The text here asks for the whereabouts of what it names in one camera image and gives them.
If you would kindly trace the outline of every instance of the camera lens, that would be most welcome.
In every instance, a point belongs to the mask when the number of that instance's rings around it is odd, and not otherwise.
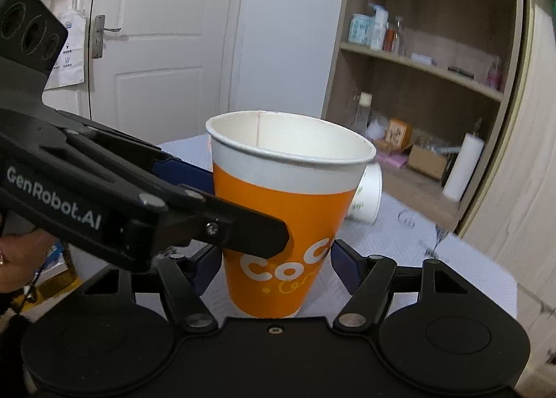
[[[44,44],[44,48],[42,49],[42,59],[43,59],[43,61],[46,61],[53,56],[53,54],[56,52],[56,49],[58,48],[59,40],[60,40],[60,38],[58,37],[57,34],[52,34],[48,38],[48,40]]]
[[[21,39],[21,51],[28,55],[34,52],[41,43],[45,31],[46,21],[41,15],[31,20]]]
[[[2,16],[0,34],[4,39],[10,39],[21,28],[25,18],[25,4],[16,3]]]

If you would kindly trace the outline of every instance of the cardboard box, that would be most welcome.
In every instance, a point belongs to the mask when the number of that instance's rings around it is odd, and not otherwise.
[[[446,161],[445,156],[437,155],[414,145],[409,154],[408,167],[418,170],[435,180],[440,180],[446,168]]]

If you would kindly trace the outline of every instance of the human hand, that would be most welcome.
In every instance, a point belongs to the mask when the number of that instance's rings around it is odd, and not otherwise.
[[[4,264],[0,265],[0,293],[10,293],[32,281],[56,237],[37,229],[21,236],[0,237],[0,252]]]

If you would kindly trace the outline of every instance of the white door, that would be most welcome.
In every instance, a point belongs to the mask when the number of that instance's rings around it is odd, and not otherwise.
[[[205,131],[219,111],[230,0],[93,0],[106,16],[89,60],[91,117],[153,144]]]

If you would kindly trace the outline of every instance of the paper towel roll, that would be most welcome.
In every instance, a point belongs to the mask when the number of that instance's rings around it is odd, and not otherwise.
[[[485,143],[472,134],[466,134],[454,168],[442,193],[451,201],[459,202],[473,175]]]

